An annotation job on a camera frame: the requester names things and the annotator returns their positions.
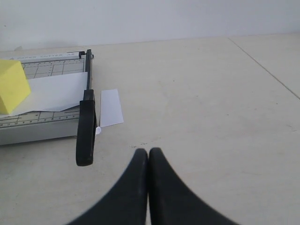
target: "black rubber handle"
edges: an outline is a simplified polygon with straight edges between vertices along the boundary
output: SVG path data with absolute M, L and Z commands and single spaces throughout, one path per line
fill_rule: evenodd
M 83 99 L 79 104 L 80 112 L 77 129 L 76 163 L 78 166 L 87 166 L 93 163 L 97 128 L 94 90 L 85 90 Z

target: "ruler scale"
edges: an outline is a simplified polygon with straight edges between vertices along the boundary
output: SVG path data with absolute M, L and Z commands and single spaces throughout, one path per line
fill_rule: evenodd
M 86 70 L 85 52 L 9 59 L 21 61 L 28 79 L 80 72 L 91 74 L 89 68 Z M 80 108 L 76 106 L 62 112 L 28 112 L 0 118 L 0 145 L 77 136 L 79 116 Z

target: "black object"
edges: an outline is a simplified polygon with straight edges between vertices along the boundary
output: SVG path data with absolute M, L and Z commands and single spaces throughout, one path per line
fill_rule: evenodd
M 79 122 L 76 142 L 76 163 L 87 166 L 93 163 L 97 118 L 95 112 L 95 96 L 92 89 L 92 60 L 91 49 L 86 52 L 85 71 L 88 73 L 87 89 L 79 104 Z
M 112 189 L 95 206 L 68 225 L 144 225 L 147 162 L 147 152 L 137 149 Z
M 152 225 L 237 225 L 198 198 L 160 148 L 137 149 L 113 188 L 68 225 L 144 225 L 149 193 Z

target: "white wall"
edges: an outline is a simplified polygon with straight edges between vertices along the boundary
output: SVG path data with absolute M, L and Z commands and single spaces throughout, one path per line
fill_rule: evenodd
M 0 51 L 300 32 L 300 0 L 0 0 Z

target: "floor seam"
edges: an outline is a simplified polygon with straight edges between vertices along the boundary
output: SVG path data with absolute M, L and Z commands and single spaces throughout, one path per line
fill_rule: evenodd
M 300 100 L 300 97 L 295 92 L 293 92 L 289 87 L 287 87 L 283 82 L 281 82 L 277 77 L 275 77 L 270 71 L 268 71 L 266 67 L 260 64 L 256 59 L 254 59 L 248 52 L 242 49 L 242 47 L 240 47 L 237 43 L 235 43 L 231 38 L 228 37 L 228 39 L 232 43 L 234 43 L 239 49 L 241 49 L 247 56 L 249 56 L 254 62 L 256 62 L 261 68 L 263 68 L 269 75 L 271 75 L 275 80 L 277 80 L 282 86 L 284 86 L 287 90 L 289 90 L 298 100 Z

